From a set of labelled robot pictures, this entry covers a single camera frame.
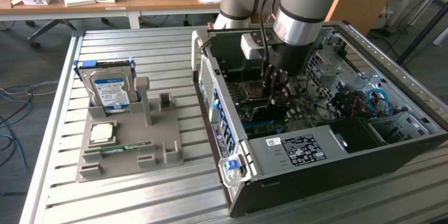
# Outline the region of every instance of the gray carpet floor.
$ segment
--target gray carpet floor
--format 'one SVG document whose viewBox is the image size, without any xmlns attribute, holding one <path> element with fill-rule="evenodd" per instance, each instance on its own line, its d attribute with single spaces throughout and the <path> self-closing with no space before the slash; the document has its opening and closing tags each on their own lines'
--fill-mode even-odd
<svg viewBox="0 0 448 224">
<path fill-rule="evenodd" d="M 388 7 L 396 9 L 401 0 L 391 0 Z M 404 12 L 403 16 L 411 11 L 412 6 Z M 433 3 L 424 12 L 419 22 L 413 27 L 408 28 L 408 34 L 401 35 L 395 33 L 391 37 L 384 39 L 395 43 L 395 51 L 401 54 L 409 45 L 411 41 L 435 16 L 441 8 L 439 3 Z M 211 15 L 189 15 L 189 22 L 193 25 L 205 25 L 212 22 Z M 184 15 L 172 15 L 164 23 L 165 16 L 155 18 L 148 17 L 147 20 L 153 25 L 161 26 L 181 26 Z M 127 18 L 109 18 L 111 24 L 105 25 L 100 19 L 79 19 L 72 20 L 72 24 L 77 29 L 84 30 L 103 30 L 103 29 L 127 29 L 129 23 Z M 36 21 L 41 27 L 47 21 Z M 436 47 L 429 42 L 435 39 L 437 34 L 448 26 L 448 17 L 440 21 L 437 27 L 433 29 L 427 39 L 423 41 L 415 52 L 421 52 L 419 55 L 413 54 L 413 60 L 407 63 L 407 67 L 412 75 L 424 84 L 424 86 L 439 96 L 439 98 L 448 102 L 447 80 L 448 71 L 448 40 L 444 41 L 441 47 Z M 65 58 L 68 42 L 71 40 L 71 30 L 64 25 L 57 25 L 51 32 L 44 34 L 36 41 L 41 43 L 43 48 L 35 50 L 29 47 L 25 38 L 37 30 L 39 27 L 29 28 L 24 22 L 16 22 L 12 29 L 0 31 L 0 56 L 3 63 L 0 64 L 0 87 L 7 88 L 17 85 L 29 86 L 44 81 L 57 80 L 60 77 L 63 62 Z M 381 39 L 372 39 L 383 50 L 388 49 L 388 44 Z M 388 51 L 391 57 L 396 58 L 392 50 Z M 37 90 L 36 92 L 47 92 L 52 90 L 55 85 Z M 28 99 L 25 95 L 15 95 L 16 99 Z M 31 169 L 35 166 L 37 159 L 39 148 L 44 136 L 47 118 L 52 106 L 52 95 L 37 96 L 33 98 L 33 110 L 12 129 L 21 142 L 24 155 Z M 5 101 L 0 98 L 0 116 L 7 117 L 23 104 Z M 8 134 L 5 128 L 0 128 L 0 134 Z M 5 140 L 0 138 L 0 148 L 4 146 Z M 0 152 L 0 162 L 7 157 L 7 151 Z M 25 200 L 25 192 L 31 182 L 31 172 L 28 173 L 24 182 L 13 189 L 23 195 L 0 197 L 0 223 L 17 223 L 23 210 Z M 11 161 L 0 166 L 0 191 L 4 191 L 23 178 L 23 165 L 19 154 L 16 153 Z"/>
</svg>

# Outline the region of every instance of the chair wheel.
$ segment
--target chair wheel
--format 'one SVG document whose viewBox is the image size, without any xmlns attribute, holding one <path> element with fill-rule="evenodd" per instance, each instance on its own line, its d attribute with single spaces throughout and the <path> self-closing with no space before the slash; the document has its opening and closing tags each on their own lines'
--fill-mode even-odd
<svg viewBox="0 0 448 224">
<path fill-rule="evenodd" d="M 29 27 L 35 27 L 35 26 L 36 26 L 36 23 L 35 23 L 32 20 L 27 20 L 27 21 L 25 21 L 25 24 L 27 24 Z"/>
<path fill-rule="evenodd" d="M 32 49 L 40 49 L 40 43 L 39 42 L 31 42 L 29 46 L 32 47 Z"/>
<path fill-rule="evenodd" d="M 104 25 L 108 25 L 111 23 L 107 18 L 101 18 L 101 22 L 103 22 Z"/>
</svg>

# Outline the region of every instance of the office chair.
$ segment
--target office chair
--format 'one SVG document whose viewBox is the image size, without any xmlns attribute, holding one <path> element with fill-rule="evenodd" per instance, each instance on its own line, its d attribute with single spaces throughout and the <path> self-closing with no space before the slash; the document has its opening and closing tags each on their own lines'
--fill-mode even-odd
<svg viewBox="0 0 448 224">
<path fill-rule="evenodd" d="M 101 18 L 101 22 L 108 25 L 109 24 L 109 20 L 107 18 Z M 35 27 L 36 26 L 36 23 L 31 20 L 27 20 L 25 21 L 25 24 L 29 26 L 29 27 Z M 39 42 L 35 42 L 35 39 L 43 35 L 45 32 L 48 32 L 48 30 L 51 28 L 53 28 L 57 24 L 64 24 L 65 26 L 69 27 L 71 30 L 76 30 L 75 26 L 72 25 L 72 23 L 67 20 L 67 19 L 53 19 L 51 20 L 47 25 L 39 29 L 37 32 L 35 32 L 32 34 L 32 36 L 28 38 L 28 41 L 29 41 L 29 46 L 33 48 L 33 49 L 39 49 L 40 48 L 40 43 Z"/>
</svg>

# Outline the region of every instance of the power supply label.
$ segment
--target power supply label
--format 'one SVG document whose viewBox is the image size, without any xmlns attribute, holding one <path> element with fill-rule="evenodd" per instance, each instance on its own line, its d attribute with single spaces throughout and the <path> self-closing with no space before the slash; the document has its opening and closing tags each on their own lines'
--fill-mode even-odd
<svg viewBox="0 0 448 224">
<path fill-rule="evenodd" d="M 281 144 L 295 166 L 309 164 L 327 158 L 312 134 L 284 139 Z"/>
<path fill-rule="evenodd" d="M 95 85 L 104 107 L 117 110 L 129 106 L 128 93 L 121 89 L 123 78 L 95 80 Z"/>
</svg>

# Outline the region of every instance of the aluminum table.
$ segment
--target aluminum table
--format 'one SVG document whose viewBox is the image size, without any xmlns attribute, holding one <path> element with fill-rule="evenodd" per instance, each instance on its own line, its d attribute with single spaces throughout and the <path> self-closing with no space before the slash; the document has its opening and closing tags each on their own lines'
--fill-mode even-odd
<svg viewBox="0 0 448 224">
<path fill-rule="evenodd" d="M 20 223 L 423 223 L 448 212 L 443 144 L 392 174 L 229 218 L 191 77 L 195 29 L 204 27 L 75 31 Z M 176 98 L 185 163 L 79 184 L 88 96 L 72 62 L 129 57 L 149 97 Z"/>
</svg>

